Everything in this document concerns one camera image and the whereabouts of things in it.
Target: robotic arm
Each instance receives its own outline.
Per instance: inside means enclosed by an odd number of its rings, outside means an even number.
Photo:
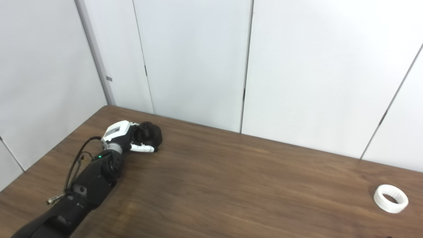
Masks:
[[[63,194],[47,201],[58,201],[50,210],[19,229],[11,238],[68,238],[84,218],[98,208],[120,177],[128,151],[157,152],[162,143],[160,128],[151,122],[141,124],[121,121],[107,128],[100,139],[104,150],[94,156],[87,167],[67,185]]]

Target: black cable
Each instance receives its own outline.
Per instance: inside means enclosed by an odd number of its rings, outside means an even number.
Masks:
[[[78,154],[76,155],[76,157],[75,157],[75,159],[74,159],[74,161],[72,162],[72,165],[71,165],[71,168],[69,169],[69,173],[68,173],[68,176],[66,177],[66,181],[65,181],[65,186],[64,186],[64,188],[63,188],[63,192],[65,193],[66,192],[66,190],[67,190],[67,188],[68,188],[68,185],[69,185],[69,179],[71,178],[71,174],[72,174],[72,170],[74,170],[74,167],[75,167],[75,164],[76,164],[76,162],[78,161],[78,159],[79,159],[79,157],[81,156],[81,154],[82,154],[82,151],[84,150],[84,148],[85,148],[85,146],[90,142],[90,141],[93,141],[93,140],[101,140],[102,138],[101,138],[101,136],[93,136],[93,137],[90,137],[83,145],[82,145],[82,147],[81,147],[81,149],[79,150],[79,152],[78,152]]]
[[[80,157],[78,159],[78,166],[77,166],[77,169],[75,170],[74,176],[72,177],[71,184],[73,184],[75,182],[75,179],[77,178],[78,171],[79,171],[79,169],[81,167],[81,160],[82,160],[82,157]]]
[[[93,155],[90,152],[88,152],[88,151],[82,151],[81,154],[83,154],[83,153],[87,154],[91,159],[93,159]]]
[[[82,151],[81,157],[78,159],[78,166],[77,166],[77,169],[75,170],[74,175],[72,177],[71,184],[73,184],[75,182],[75,179],[76,179],[76,177],[78,175],[78,171],[81,168],[81,162],[85,158],[83,154],[87,154],[90,157],[91,161],[93,161],[93,155],[90,152],[88,152],[88,151]]]

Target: wood grain surface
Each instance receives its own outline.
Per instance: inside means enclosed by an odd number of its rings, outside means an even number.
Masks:
[[[422,173],[106,106],[0,193],[0,237],[49,209],[83,142],[124,119],[159,125],[163,144],[128,154],[117,186],[73,238],[423,236]],[[403,212],[374,203],[385,183],[408,195]]]

